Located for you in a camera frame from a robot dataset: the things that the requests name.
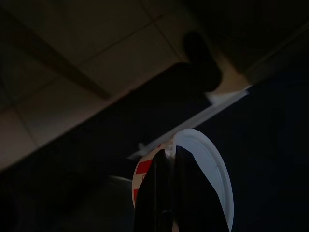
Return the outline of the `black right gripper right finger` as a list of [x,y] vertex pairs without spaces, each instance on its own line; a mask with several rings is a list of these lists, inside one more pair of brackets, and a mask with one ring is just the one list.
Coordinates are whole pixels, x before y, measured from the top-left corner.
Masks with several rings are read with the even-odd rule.
[[220,199],[192,153],[177,146],[175,216],[181,232],[228,232]]

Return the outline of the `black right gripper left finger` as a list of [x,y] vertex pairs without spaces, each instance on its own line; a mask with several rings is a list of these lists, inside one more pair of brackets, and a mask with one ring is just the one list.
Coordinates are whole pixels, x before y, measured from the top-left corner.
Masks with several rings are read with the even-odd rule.
[[173,213],[169,184],[169,161],[165,150],[153,157],[142,181],[135,205],[134,231],[170,232]]

